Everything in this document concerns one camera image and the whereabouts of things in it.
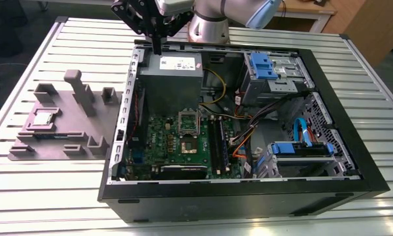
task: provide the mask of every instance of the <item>blue plastic latch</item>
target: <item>blue plastic latch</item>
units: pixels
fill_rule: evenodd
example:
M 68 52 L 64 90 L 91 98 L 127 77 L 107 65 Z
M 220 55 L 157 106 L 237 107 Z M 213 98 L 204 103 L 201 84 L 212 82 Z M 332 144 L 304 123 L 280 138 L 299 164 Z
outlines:
M 333 153 L 335 153 L 333 145 L 332 144 L 327 144 L 327 147 L 328 147 L 329 154 L 333 155 Z
M 265 53 L 251 53 L 251 63 L 253 66 L 256 79 L 276 80 L 277 74 L 273 70 L 273 62 Z
M 280 153 L 280 150 L 277 149 L 277 145 L 272 144 L 271 147 L 273 148 L 273 154 Z
M 273 153 L 296 153 L 292 143 L 279 143 L 272 145 Z

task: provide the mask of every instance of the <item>red wire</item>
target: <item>red wire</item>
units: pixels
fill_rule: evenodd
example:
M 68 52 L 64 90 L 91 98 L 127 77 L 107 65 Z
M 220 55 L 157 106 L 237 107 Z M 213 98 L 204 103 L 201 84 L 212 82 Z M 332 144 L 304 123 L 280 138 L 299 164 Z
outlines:
M 127 142 L 129 142 L 129 140 L 132 139 L 132 136 L 133 136 L 133 134 L 136 132 L 136 128 L 137 128 L 137 125 L 139 125 L 139 95 L 137 95 L 137 92 L 135 92 L 135 97 L 136 97 L 136 105 L 135 105 L 135 110 L 136 110 L 136 123 L 133 124 L 131 136 L 129 136 Z

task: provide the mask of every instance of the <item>green component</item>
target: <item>green component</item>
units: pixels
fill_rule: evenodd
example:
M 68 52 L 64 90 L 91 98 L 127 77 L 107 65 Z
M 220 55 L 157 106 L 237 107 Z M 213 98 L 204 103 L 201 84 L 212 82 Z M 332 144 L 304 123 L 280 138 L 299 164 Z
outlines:
M 181 129 L 191 130 L 197 128 L 196 124 L 196 116 L 195 115 L 183 115 L 183 123 L 181 123 Z
M 232 165 L 231 171 L 223 175 L 212 175 L 211 152 L 208 140 L 208 118 L 200 120 L 200 135 L 195 139 L 191 135 L 180 138 L 177 117 L 151 117 L 148 127 L 148 145 L 144 151 L 144 164 L 177 164 L 177 165 L 204 165 L 208 167 L 208 178 L 236 178 L 240 175 L 240 166 Z M 195 127 L 195 117 L 183 116 L 181 127 L 192 129 Z M 233 122 L 224 121 L 224 130 L 228 136 L 233 135 Z M 148 180 L 145 172 L 136 173 L 139 180 Z

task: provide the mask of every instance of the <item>slotted metal tabletop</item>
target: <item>slotted metal tabletop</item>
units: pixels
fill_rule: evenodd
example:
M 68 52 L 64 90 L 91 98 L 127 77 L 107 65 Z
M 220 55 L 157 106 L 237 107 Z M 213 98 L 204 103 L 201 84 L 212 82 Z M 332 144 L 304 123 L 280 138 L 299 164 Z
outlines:
M 92 90 L 123 91 L 135 39 L 143 36 L 121 21 L 69 18 L 55 23 L 0 111 L 0 233 L 393 235 L 393 95 L 351 41 L 339 35 L 231 28 L 233 44 L 313 51 L 392 189 L 375 199 L 309 217 L 125 224 L 96 200 L 104 161 L 8 160 L 37 84 L 71 90 L 63 75 L 79 69 Z M 169 40 L 187 41 L 187 30 Z

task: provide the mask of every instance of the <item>yellow wire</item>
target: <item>yellow wire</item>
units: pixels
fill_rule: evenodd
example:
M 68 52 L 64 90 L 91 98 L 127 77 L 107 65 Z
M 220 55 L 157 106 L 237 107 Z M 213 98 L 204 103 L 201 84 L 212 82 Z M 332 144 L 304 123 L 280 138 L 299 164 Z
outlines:
M 219 80 L 223 83 L 223 94 L 221 94 L 221 96 L 216 100 L 213 100 L 211 102 L 201 102 L 200 103 L 203 105 L 208 105 L 208 104 L 213 104 L 213 103 L 219 102 L 221 100 L 221 98 L 225 96 L 227 85 L 225 85 L 224 79 L 221 78 L 221 76 L 216 72 L 213 72 L 211 69 L 207 69 L 207 68 L 204 70 L 208 70 L 211 73 L 213 73 L 213 75 L 219 78 Z

